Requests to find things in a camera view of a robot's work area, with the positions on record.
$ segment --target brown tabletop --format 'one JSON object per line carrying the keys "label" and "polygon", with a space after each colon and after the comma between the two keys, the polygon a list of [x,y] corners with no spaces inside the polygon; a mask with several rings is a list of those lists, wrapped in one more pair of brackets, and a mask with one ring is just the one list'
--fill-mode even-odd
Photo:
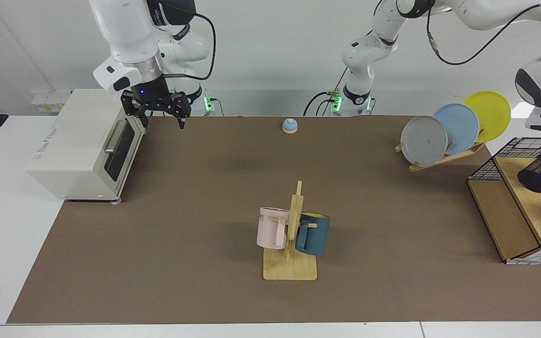
{"label": "brown tabletop", "polygon": [[[541,321],[541,267],[501,263],[466,186],[408,172],[410,117],[152,118],[118,206],[64,203],[8,323]],[[261,206],[329,215],[315,282],[262,279]]]}

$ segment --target oven door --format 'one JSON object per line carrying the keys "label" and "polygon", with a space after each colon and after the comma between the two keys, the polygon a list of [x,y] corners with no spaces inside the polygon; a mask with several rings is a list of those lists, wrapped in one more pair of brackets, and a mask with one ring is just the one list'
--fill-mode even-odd
{"label": "oven door", "polygon": [[131,169],[142,135],[143,129],[136,119],[132,116],[123,116],[117,120],[104,149],[106,155],[101,174],[106,176],[105,181],[118,197]]}

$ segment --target gray plate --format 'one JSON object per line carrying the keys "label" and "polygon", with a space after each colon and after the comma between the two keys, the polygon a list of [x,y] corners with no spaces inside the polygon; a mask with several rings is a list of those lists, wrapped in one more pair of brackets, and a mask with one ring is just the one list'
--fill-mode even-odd
{"label": "gray plate", "polygon": [[400,138],[402,154],[410,163],[429,167],[438,162],[448,147],[444,126],[431,116],[417,116],[410,120]]}

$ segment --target mug handle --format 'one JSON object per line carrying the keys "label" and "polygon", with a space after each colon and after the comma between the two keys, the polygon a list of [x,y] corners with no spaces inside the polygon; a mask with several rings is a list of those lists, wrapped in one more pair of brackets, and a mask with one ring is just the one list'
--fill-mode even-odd
{"label": "mug handle", "polygon": [[298,234],[298,242],[303,242],[302,250],[306,251],[306,237],[308,235],[310,221],[303,220],[300,223],[300,233]]}
{"label": "mug handle", "polygon": [[285,218],[283,217],[277,217],[279,220],[279,225],[277,225],[277,233],[275,233],[275,237],[272,239],[273,246],[276,246],[277,243],[282,239],[283,235],[285,235]]}

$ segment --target plate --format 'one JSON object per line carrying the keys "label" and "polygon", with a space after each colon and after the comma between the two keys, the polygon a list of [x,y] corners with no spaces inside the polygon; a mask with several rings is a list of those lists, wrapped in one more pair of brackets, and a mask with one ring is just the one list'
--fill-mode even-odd
{"label": "plate", "polygon": [[444,105],[433,114],[448,134],[446,154],[455,155],[471,148],[479,135],[479,119],[472,109],[461,103]]}
{"label": "plate", "polygon": [[410,163],[429,167],[438,162],[448,146],[444,126],[431,116],[417,116],[410,120],[400,138],[402,154]]}
{"label": "plate", "polygon": [[497,92],[476,92],[463,101],[473,109],[479,119],[479,129],[483,130],[477,142],[492,141],[508,128],[510,105],[504,96]]}

